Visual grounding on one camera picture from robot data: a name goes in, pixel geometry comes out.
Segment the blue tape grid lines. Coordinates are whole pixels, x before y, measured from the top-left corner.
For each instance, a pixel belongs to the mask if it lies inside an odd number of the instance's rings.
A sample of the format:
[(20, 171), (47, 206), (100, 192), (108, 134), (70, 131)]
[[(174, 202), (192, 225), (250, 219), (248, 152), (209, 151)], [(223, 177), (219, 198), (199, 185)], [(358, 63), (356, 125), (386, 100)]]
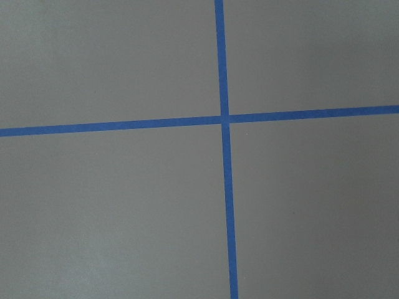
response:
[(267, 121), (309, 120), (318, 118), (339, 118), (369, 115), (394, 115), (398, 113), (398, 105), (244, 113), (233, 115), (229, 111), (228, 66), (223, 1), (214, 2), (214, 17), (216, 24), (218, 61), (219, 115), (3, 128), (1, 129), (1, 137), (5, 138), (15, 136), (56, 135), (96, 131), (122, 131), (147, 128), (219, 125), (221, 127), (221, 148), (223, 157), (229, 295), (231, 298), (239, 298), (235, 228), (236, 222), (234, 214), (233, 162), (231, 155), (231, 125), (236, 123), (259, 123)]

